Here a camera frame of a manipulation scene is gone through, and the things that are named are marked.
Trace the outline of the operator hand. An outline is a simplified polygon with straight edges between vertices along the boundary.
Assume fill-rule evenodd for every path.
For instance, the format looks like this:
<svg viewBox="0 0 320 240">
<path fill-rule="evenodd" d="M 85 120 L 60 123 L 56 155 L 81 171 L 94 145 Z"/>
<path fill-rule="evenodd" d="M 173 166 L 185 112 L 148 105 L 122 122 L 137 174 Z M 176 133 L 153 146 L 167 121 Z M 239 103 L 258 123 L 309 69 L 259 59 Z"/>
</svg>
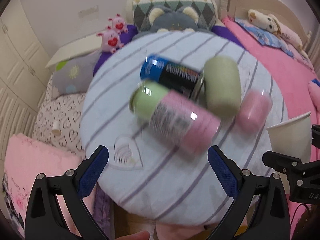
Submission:
<svg viewBox="0 0 320 240">
<path fill-rule="evenodd" d="M 149 240 L 150 233 L 148 231 L 141 231 L 131 235 L 121 236 L 116 240 Z"/>
</svg>

